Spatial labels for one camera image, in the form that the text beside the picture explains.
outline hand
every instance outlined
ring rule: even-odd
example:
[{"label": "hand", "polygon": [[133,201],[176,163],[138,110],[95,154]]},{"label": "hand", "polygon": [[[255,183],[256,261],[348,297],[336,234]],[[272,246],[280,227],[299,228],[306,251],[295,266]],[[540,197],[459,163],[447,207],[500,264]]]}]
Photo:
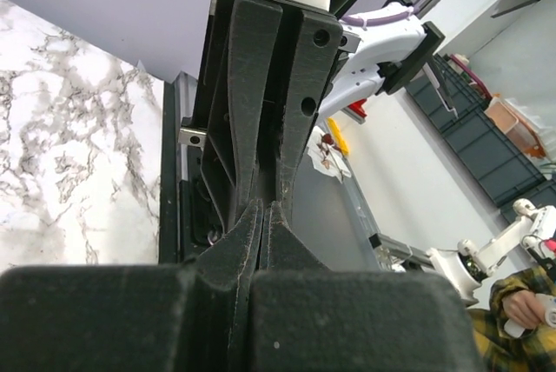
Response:
[{"label": "hand", "polygon": [[536,329],[545,321],[545,307],[535,294],[528,290],[514,292],[502,300],[502,307],[509,319],[524,329]]}]

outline gray plastic crate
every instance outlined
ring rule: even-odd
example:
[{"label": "gray plastic crate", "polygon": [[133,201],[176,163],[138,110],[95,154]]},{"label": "gray plastic crate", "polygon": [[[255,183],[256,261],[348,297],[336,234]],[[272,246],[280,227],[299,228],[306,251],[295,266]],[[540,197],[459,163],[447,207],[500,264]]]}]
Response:
[{"label": "gray plastic crate", "polygon": [[[556,206],[556,182],[554,180],[546,181],[522,194],[520,198],[526,198],[537,207],[544,207],[545,205]],[[517,216],[512,206],[513,203],[508,203],[500,209],[500,212],[509,223],[513,223]]]},{"label": "gray plastic crate", "polygon": [[[444,58],[436,56],[434,61],[444,76],[447,89],[450,92],[453,105],[458,111],[459,117],[463,117],[469,111],[478,108],[484,109],[487,106],[487,100],[471,88],[463,77],[458,75],[448,65]],[[406,87],[406,90],[439,132],[446,131],[457,121],[453,113],[446,111],[433,85],[426,76],[412,81]]]},{"label": "gray plastic crate", "polygon": [[546,181],[482,110],[469,112],[443,136],[499,208]]}]

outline white handheld controller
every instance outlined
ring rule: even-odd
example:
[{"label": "white handheld controller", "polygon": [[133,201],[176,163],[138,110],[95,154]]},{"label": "white handheld controller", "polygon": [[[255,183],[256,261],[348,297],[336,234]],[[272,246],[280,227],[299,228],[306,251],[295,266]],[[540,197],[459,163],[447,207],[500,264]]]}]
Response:
[{"label": "white handheld controller", "polygon": [[[537,294],[537,300],[545,308],[545,323],[547,326],[556,329],[556,297],[546,294]],[[504,325],[506,331],[511,337],[517,339],[523,335],[525,329],[514,320],[508,320]]]}]

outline person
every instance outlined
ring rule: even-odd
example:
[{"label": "person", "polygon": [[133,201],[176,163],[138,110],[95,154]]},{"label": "person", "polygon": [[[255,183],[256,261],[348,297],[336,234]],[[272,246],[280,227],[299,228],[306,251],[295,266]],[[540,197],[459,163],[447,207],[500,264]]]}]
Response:
[{"label": "person", "polygon": [[[545,308],[535,294],[556,296],[556,285],[540,266],[497,281],[490,310],[469,309],[488,372],[556,371],[556,329],[545,325]],[[520,338],[504,331],[509,319],[526,329]]]}]

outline white marble tabletop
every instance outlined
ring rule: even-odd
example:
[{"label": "white marble tabletop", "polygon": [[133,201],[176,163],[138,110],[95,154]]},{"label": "white marble tabletop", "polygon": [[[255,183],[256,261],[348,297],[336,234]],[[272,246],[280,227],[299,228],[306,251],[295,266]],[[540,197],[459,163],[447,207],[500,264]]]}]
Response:
[{"label": "white marble tabletop", "polygon": [[156,262],[162,93],[0,0],[0,272]]}]

